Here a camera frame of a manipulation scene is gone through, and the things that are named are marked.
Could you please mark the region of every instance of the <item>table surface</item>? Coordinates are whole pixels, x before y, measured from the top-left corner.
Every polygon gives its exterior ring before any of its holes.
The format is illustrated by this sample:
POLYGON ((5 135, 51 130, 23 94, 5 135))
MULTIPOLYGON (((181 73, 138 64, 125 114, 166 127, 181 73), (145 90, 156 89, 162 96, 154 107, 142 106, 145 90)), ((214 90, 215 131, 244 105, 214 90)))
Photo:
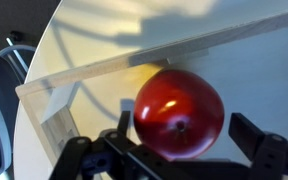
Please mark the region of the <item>table surface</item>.
MULTIPOLYGON (((64 0, 41 39, 26 82, 286 11, 288 1, 284 0, 64 0)), ((83 81, 86 90, 75 95, 70 107, 79 133, 94 139, 101 130, 114 127, 122 100, 134 100, 143 83, 161 68, 147 64, 83 81), (101 123, 85 117, 101 119, 101 123)), ((228 138, 231 112, 242 112, 260 128, 288 138, 288 28, 193 53, 167 68, 197 73, 224 102, 223 130, 201 158, 248 163, 228 138)), ((20 104, 14 140, 15 178, 47 179, 52 168, 20 104)))

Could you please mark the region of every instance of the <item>red apple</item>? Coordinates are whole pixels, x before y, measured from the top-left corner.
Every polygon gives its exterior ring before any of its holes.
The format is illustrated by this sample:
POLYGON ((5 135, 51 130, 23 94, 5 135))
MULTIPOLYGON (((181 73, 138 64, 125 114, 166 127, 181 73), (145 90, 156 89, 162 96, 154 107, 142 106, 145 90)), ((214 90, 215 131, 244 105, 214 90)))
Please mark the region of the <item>red apple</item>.
POLYGON ((160 71, 136 97, 134 126, 139 139, 168 160, 195 158, 206 151, 223 121, 219 95, 191 72, 160 71))

